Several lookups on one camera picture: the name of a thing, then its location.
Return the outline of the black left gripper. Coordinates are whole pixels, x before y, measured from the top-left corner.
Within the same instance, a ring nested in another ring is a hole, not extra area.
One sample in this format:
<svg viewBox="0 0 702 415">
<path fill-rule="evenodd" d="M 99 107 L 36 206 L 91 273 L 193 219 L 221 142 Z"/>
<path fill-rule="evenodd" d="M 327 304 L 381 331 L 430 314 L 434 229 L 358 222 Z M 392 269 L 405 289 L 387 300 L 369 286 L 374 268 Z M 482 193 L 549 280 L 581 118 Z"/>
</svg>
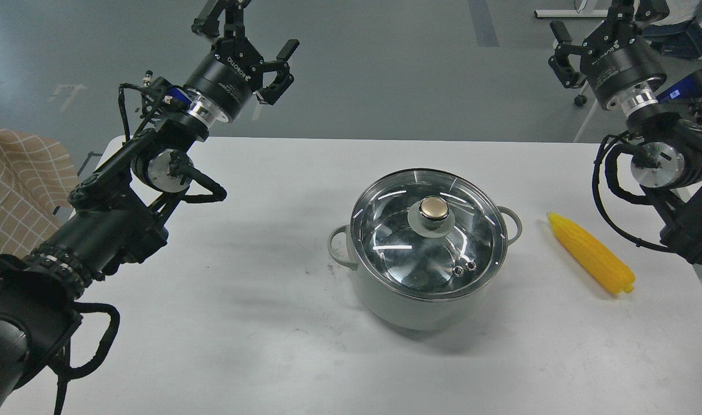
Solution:
<svg viewBox="0 0 702 415">
<path fill-rule="evenodd" d="M 289 39 L 273 61 L 266 61 L 245 37 L 244 10 L 251 1 L 207 1 L 193 20 L 193 34 L 216 42 L 183 84 L 205 97 L 225 115 L 238 115 L 252 95 L 261 105 L 274 105 L 294 82 L 289 60 L 300 45 Z M 275 73 L 264 84 L 263 76 Z"/>
</svg>

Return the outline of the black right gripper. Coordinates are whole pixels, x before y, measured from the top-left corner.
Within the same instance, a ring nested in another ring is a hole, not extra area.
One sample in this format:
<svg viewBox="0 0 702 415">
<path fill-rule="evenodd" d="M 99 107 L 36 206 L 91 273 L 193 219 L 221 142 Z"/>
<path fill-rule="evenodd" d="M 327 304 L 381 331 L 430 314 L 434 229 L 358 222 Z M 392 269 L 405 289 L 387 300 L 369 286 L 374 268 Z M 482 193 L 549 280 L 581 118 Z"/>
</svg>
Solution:
<svg viewBox="0 0 702 415">
<path fill-rule="evenodd" d="M 644 29 L 670 14 L 666 1 L 612 1 L 607 34 L 595 31 L 574 44 L 562 21 L 549 26 L 556 38 L 548 63 L 567 89 L 589 88 L 603 110 L 641 110 L 658 104 L 666 73 L 644 39 Z M 569 56 L 580 56 L 579 71 Z"/>
</svg>

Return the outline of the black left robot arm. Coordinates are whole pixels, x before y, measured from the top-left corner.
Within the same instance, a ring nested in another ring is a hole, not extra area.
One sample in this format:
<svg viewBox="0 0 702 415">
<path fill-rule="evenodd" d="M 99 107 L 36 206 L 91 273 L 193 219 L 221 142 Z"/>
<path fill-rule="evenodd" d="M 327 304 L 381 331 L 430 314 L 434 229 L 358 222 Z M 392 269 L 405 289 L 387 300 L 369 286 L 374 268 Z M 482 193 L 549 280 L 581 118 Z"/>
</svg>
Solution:
<svg viewBox="0 0 702 415">
<path fill-rule="evenodd" d="M 246 36 L 248 4 L 206 3 L 192 32 L 211 49 L 185 84 L 147 71 L 140 86 L 119 86 L 122 147 L 70 192 L 74 213 L 51 237 L 25 257 L 0 254 L 0 407 L 50 368 L 61 413 L 67 384 L 100 368 L 121 321 L 114 305 L 81 302 L 85 289 L 164 247 L 178 205 L 227 197 L 188 150 L 215 123 L 233 122 L 250 98 L 277 102 L 294 82 L 289 60 L 299 46 L 289 39 L 265 59 Z"/>
</svg>

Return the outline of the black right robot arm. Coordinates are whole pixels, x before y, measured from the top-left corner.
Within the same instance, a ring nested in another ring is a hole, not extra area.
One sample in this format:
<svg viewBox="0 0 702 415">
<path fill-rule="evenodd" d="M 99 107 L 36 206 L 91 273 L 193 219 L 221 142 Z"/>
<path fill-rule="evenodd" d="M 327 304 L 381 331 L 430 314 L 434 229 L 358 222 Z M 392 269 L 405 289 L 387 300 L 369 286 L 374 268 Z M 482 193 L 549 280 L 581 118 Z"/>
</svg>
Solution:
<svg viewBox="0 0 702 415">
<path fill-rule="evenodd" d="M 606 135 L 594 160 L 591 192 L 599 215 L 638 247 L 673 253 L 702 266 L 702 128 L 676 106 L 702 103 L 702 76 L 657 93 L 666 81 L 644 28 L 666 18 L 665 1 L 612 1 L 596 10 L 577 1 L 572 10 L 536 10 L 550 19 L 554 53 L 549 66 L 561 85 L 578 89 L 575 104 L 594 94 L 603 110 L 621 110 L 625 132 Z M 602 203 L 601 182 L 615 197 L 651 206 L 663 222 L 659 243 L 621 229 Z"/>
</svg>

